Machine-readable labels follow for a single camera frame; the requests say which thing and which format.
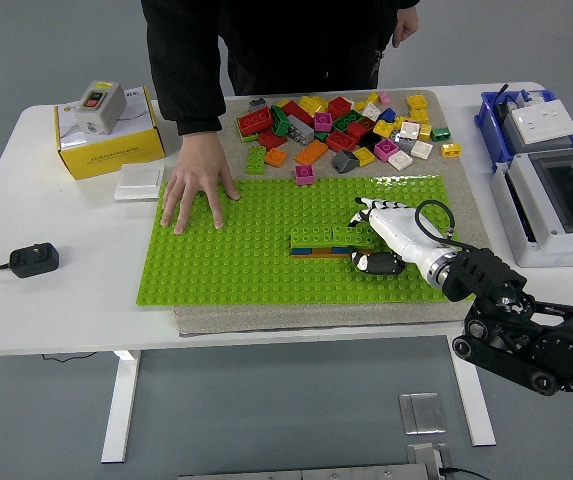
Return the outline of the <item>person's right hand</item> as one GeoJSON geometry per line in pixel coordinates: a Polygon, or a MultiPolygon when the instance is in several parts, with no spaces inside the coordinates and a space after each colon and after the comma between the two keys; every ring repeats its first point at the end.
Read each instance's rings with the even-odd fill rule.
{"type": "Polygon", "coordinates": [[[224,216],[218,194],[222,185],[227,196],[239,200],[236,184],[217,132],[184,135],[177,163],[163,195],[161,225],[171,224],[179,208],[174,233],[182,234],[189,222],[195,197],[199,191],[206,194],[216,229],[224,226],[224,216]]]}

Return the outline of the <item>person's left hand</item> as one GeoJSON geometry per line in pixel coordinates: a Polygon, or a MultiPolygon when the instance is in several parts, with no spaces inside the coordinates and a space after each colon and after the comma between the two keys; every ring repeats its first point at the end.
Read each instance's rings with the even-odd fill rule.
{"type": "Polygon", "coordinates": [[[415,7],[397,11],[397,24],[392,35],[392,46],[398,48],[419,29],[419,16],[415,7]]]}

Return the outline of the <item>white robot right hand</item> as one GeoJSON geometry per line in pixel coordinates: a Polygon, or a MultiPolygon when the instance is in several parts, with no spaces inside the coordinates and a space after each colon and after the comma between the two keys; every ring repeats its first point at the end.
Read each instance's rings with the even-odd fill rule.
{"type": "Polygon", "coordinates": [[[357,197],[364,209],[350,227],[368,222],[370,227],[405,263],[415,264],[434,288],[442,288],[457,250],[446,243],[437,228],[417,209],[397,201],[357,197]]]}

